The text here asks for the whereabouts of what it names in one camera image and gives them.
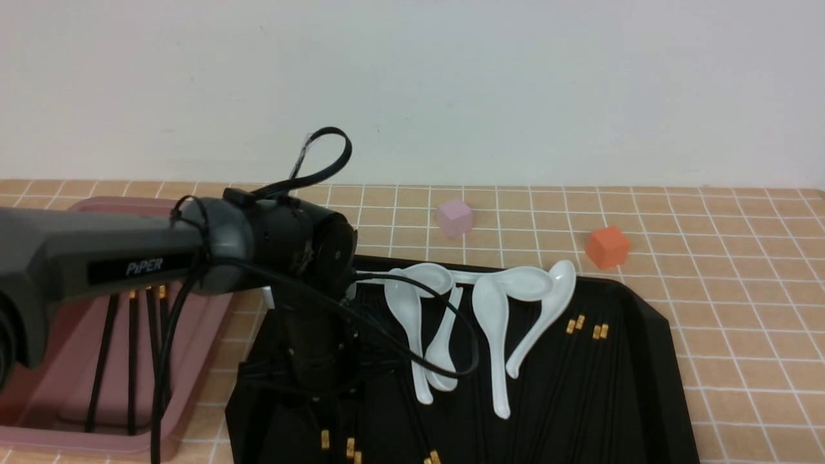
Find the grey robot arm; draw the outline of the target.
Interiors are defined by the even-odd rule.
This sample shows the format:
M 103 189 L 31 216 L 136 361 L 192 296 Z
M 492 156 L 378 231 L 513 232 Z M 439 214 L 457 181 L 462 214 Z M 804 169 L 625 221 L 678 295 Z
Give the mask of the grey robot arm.
M 342 305 L 354 282 L 357 234 L 332 209 L 238 189 L 182 199 L 168 217 L 54 209 L 2 209 L 2 384 L 15 365 L 37 367 L 54 312 L 74 300 L 182 282 L 215 296 L 270 287 L 285 311 L 291 366 L 281 391 L 319 396 L 390 372 L 398 356 L 371 359 Z

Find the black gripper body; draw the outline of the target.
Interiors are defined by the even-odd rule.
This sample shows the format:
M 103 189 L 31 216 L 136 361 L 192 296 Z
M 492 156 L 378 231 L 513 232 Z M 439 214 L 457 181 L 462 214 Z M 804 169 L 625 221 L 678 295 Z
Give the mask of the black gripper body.
M 260 289 L 266 317 L 238 366 L 236 398 L 304 403 L 358 394 L 365 383 L 396 374 L 403 358 L 348 315 L 300 297 Z

